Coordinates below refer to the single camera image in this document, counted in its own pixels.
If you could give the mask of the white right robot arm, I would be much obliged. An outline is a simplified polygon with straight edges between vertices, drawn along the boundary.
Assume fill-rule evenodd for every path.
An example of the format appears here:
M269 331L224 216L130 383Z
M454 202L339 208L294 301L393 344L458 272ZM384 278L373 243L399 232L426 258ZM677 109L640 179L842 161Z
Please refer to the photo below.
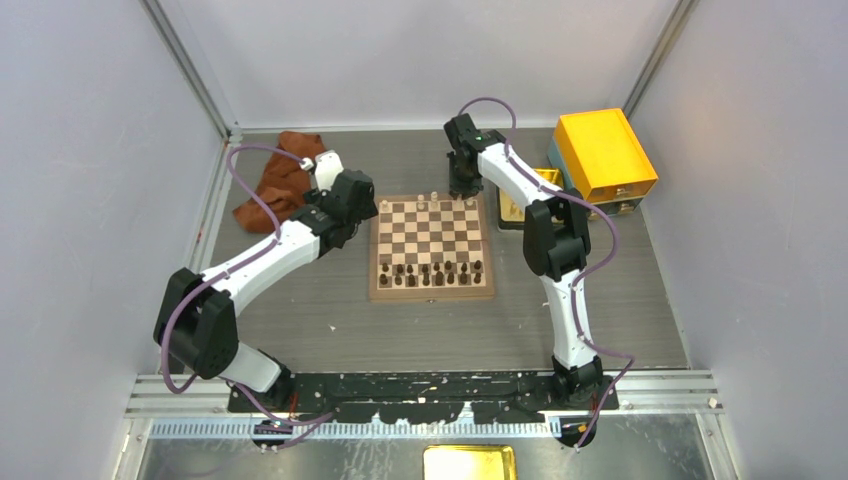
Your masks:
M563 189L527 166L496 130L482 132L470 115L444 124L451 145L449 195L476 196L488 180L524 210L522 249L525 263L544 287L554 328L553 385L558 403L582 409L602 381L597 351L588 346L584 283L578 278L591 251L588 224L581 206L561 195Z

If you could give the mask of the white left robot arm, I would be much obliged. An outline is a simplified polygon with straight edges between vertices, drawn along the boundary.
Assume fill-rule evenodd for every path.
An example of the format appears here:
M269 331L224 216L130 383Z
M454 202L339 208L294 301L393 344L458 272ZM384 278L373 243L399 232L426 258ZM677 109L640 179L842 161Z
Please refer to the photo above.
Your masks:
M292 397L291 385L281 379L285 366L241 341L237 318L284 276L343 247L377 213L372 179L344 169L330 188L309 191L306 205L265 240L202 273L174 272L153 332L164 358L202 379L220 377L252 390L269 413L285 409Z

